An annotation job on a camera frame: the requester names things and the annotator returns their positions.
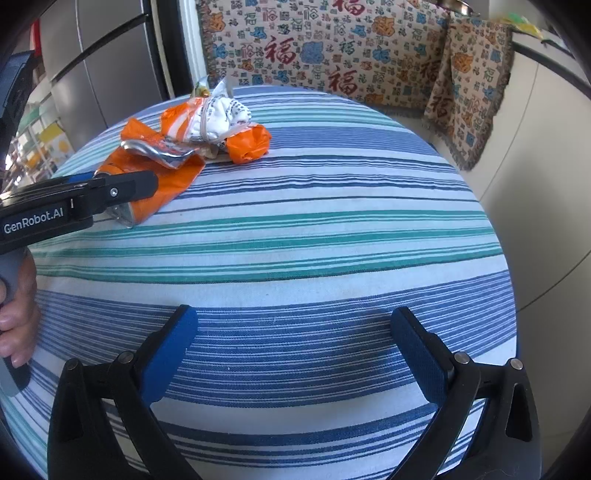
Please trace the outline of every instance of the orange plastic bag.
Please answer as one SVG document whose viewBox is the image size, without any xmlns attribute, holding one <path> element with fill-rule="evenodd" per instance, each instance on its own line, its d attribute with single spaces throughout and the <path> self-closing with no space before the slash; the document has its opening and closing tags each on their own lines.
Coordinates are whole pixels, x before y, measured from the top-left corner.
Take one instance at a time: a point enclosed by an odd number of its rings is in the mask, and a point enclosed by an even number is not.
<svg viewBox="0 0 591 480">
<path fill-rule="evenodd" d="M 165 137 L 163 134 L 152 130 L 147 125 L 143 124 L 135 118 L 129 119 L 123 130 L 121 131 L 121 140 L 141 140 L 156 150 L 163 152 L 173 152 L 175 154 L 185 154 L 192 152 L 202 158 L 216 158 L 217 146 L 205 142 L 197 142 L 193 144 L 186 144 L 177 142 Z M 151 157 L 152 160 L 160 163 L 167 168 L 179 168 L 184 160 L 170 160 L 164 157 Z"/>
<path fill-rule="evenodd" d="M 269 151 L 271 134 L 262 125 L 255 125 L 226 140 L 228 154 L 234 163 L 248 163 Z"/>
<path fill-rule="evenodd" d="M 162 133 L 178 141 L 184 141 L 189 123 L 203 103 L 203 98 L 190 98 L 187 102 L 167 108 L 160 115 Z"/>
<path fill-rule="evenodd" d="M 121 132 L 122 140 L 163 137 L 139 120 L 132 118 Z M 136 155 L 118 147 L 96 171 L 97 173 L 129 173 L 151 170 L 158 176 L 158 190 L 152 198 L 131 202 L 117 209 L 122 223 L 131 226 L 143 222 L 179 194 L 187 190 L 193 180 L 201 173 L 205 162 L 198 155 L 189 157 L 182 166 L 173 170 L 153 160 Z"/>
</svg>

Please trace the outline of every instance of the fabric with chinese characters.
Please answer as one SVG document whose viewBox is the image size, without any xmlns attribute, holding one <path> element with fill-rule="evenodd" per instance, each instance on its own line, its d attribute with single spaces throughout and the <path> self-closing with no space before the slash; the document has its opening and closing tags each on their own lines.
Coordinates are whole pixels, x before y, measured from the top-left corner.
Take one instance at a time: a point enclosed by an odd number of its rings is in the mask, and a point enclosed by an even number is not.
<svg viewBox="0 0 591 480">
<path fill-rule="evenodd" d="M 463 170 L 478 162 L 509 80 L 513 52 L 506 25 L 452 18 L 425 120 Z"/>
<path fill-rule="evenodd" d="M 241 86 L 306 87 L 389 115 L 422 117 L 430 105 L 429 123 L 449 135 L 460 168 L 472 168 L 480 157 L 511 65 L 506 27 L 419 0 L 206 0 L 199 10 L 214 82 L 227 76 Z M 454 79 L 449 45 L 462 72 Z M 462 92 L 454 97 L 456 80 Z M 447 112 L 455 102 L 454 111 L 463 113 L 477 105 L 482 124 L 468 125 L 460 114 L 450 127 L 433 113 L 434 105 L 446 108 L 442 89 L 452 100 Z M 461 104 L 466 99 L 470 107 Z"/>
</svg>

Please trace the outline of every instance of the trash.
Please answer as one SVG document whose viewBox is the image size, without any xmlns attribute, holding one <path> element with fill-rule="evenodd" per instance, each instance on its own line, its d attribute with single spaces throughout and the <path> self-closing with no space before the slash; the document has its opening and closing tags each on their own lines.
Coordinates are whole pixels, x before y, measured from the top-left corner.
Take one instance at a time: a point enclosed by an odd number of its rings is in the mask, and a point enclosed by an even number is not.
<svg viewBox="0 0 591 480">
<path fill-rule="evenodd" d="M 201 77 L 195 85 L 195 88 L 191 92 L 191 98 L 193 97 L 209 97 L 212 93 L 209 91 L 209 81 L 207 76 Z"/>
<path fill-rule="evenodd" d="M 131 118 L 121 132 L 121 147 L 130 153 L 148 157 L 163 167 L 179 168 L 192 155 L 216 158 L 218 148 L 205 142 L 185 144 L 175 142 L 155 132 L 139 120 Z"/>
<path fill-rule="evenodd" d="M 142 122 L 136 119 L 132 120 L 128 122 L 121 132 L 121 138 L 123 140 L 139 137 L 152 138 L 154 140 L 159 136 L 162 137 L 161 134 L 155 132 Z M 158 190 L 153 197 L 137 202 L 124 203 L 107 209 L 107 213 L 113 218 L 125 226 L 132 227 L 149 218 L 168 202 L 187 190 L 193 180 L 201 173 L 204 166 L 204 159 L 197 154 L 189 156 L 177 168 L 172 168 L 146 156 L 118 147 L 98 168 L 96 174 L 114 175 L 118 173 L 151 170 L 157 175 Z"/>
<path fill-rule="evenodd" d="M 235 163 L 256 160 L 268 151 L 271 134 L 251 121 L 250 110 L 232 98 L 232 89 L 225 79 L 211 92 L 200 82 L 193 93 L 209 96 L 192 96 L 187 102 L 165 110 L 160 116 L 164 135 L 178 142 L 219 145 Z M 240 138 L 230 142 L 237 135 Z"/>
</svg>

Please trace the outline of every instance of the blue and white striped fabric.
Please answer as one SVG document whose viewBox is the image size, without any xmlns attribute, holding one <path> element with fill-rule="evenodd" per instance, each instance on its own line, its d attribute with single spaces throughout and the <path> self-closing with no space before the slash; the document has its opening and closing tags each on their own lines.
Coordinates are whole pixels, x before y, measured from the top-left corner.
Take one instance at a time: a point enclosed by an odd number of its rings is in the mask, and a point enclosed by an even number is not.
<svg viewBox="0 0 591 480">
<path fill-rule="evenodd" d="M 136 349 L 182 303 L 198 309 L 200 334 L 152 409 L 205 480 L 386 478 L 434 411 L 392 344 L 397 306 L 452 351 L 495 364 L 514 355 L 505 258 L 453 167 L 402 125 L 346 99 L 287 87 L 236 95 L 273 135 L 264 158 L 208 164 L 137 228 L 100 218 L 32 249 L 44 314 L 33 380 L 1 400 L 42 474 L 64 361 Z M 160 112 L 181 100 L 138 117 L 158 128 Z M 121 128 L 60 173 L 93 170 Z M 473 406 L 446 468 L 481 409 Z"/>
</svg>

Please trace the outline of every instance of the blue gripper pad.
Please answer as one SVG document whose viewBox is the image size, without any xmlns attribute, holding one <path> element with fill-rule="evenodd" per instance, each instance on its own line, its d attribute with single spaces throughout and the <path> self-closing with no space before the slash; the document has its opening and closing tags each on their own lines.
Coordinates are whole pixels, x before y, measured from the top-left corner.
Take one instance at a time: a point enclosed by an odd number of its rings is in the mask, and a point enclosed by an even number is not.
<svg viewBox="0 0 591 480">
<path fill-rule="evenodd" d="M 453 379 L 452 353 L 406 307 L 392 312 L 390 330 L 423 395 L 441 407 Z"/>
<path fill-rule="evenodd" d="M 197 311 L 193 307 L 185 307 L 186 310 L 181 311 L 175 325 L 165 333 L 165 338 L 161 340 L 160 346 L 141 371 L 139 394 L 146 405 L 162 399 L 183 361 L 187 348 L 197 335 L 199 327 Z"/>
<path fill-rule="evenodd" d="M 84 173 L 78 173 L 76 175 L 70 175 L 66 177 L 66 183 L 77 183 L 79 181 L 88 181 L 95 176 L 93 171 L 87 171 Z"/>
</svg>

